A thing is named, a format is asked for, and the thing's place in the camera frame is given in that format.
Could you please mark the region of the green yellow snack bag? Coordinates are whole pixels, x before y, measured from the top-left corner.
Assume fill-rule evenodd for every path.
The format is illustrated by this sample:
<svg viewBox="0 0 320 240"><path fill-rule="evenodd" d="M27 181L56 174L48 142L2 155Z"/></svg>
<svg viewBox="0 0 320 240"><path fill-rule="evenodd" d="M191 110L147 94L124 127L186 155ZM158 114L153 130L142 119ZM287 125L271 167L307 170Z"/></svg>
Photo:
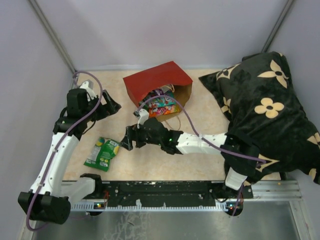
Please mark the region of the green yellow snack bag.
<svg viewBox="0 0 320 240"><path fill-rule="evenodd" d="M111 160L118 154L120 143L110 138L99 137L86 158L84 165L107 172Z"/></svg>

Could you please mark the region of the red brown paper bag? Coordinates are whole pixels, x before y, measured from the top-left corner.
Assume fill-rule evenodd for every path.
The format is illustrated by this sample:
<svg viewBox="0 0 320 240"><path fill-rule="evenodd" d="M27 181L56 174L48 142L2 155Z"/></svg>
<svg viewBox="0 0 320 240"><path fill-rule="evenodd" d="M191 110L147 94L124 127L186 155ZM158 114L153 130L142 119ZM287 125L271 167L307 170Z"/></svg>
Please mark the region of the red brown paper bag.
<svg viewBox="0 0 320 240"><path fill-rule="evenodd" d="M190 99L193 84L193 80L174 61L126 76L123 81L136 107L150 91L170 84L174 87L173 97L184 107Z"/></svg>

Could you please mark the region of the black floral pillow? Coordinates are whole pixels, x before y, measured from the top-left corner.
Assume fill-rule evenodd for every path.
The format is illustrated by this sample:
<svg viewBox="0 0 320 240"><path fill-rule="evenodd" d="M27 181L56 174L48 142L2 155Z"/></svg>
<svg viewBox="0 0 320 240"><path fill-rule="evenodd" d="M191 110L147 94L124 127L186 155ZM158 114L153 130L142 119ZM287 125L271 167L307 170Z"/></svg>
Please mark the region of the black floral pillow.
<svg viewBox="0 0 320 240"><path fill-rule="evenodd" d="M240 63L199 78L229 121L257 141L265 163L248 185L272 173L299 170L320 182L320 134L309 121L292 82L286 57L276 51L243 57Z"/></svg>

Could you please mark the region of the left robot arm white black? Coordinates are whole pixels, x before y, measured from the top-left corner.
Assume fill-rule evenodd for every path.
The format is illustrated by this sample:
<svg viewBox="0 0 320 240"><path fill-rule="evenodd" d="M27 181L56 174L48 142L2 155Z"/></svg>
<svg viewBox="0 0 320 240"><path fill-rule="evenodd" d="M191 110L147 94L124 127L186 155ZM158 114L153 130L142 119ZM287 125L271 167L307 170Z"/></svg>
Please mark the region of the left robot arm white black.
<svg viewBox="0 0 320 240"><path fill-rule="evenodd" d="M62 189L62 181L70 158L85 133L88 122L97 122L116 114L121 105L106 90L96 95L90 87L71 89L66 107L54 124L51 145L36 180L27 192L20 192L18 203L27 221L63 224L74 204L85 198L99 198L104 186L101 176L83 173Z"/></svg>

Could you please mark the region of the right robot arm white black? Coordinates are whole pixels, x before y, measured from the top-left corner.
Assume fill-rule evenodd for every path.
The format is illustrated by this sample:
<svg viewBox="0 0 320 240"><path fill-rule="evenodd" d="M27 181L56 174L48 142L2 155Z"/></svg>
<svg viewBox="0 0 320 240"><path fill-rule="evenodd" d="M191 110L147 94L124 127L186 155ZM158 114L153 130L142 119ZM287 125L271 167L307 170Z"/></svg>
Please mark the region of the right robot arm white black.
<svg viewBox="0 0 320 240"><path fill-rule="evenodd" d="M235 198L247 178L255 174L257 166L265 163L259 157L259 145L238 130L214 135L191 134L168 129L156 118L150 118L144 123L127 126L120 142L120 146L128 151L147 144L157 145L170 155L223 156L228 166L223 192L229 198Z"/></svg>

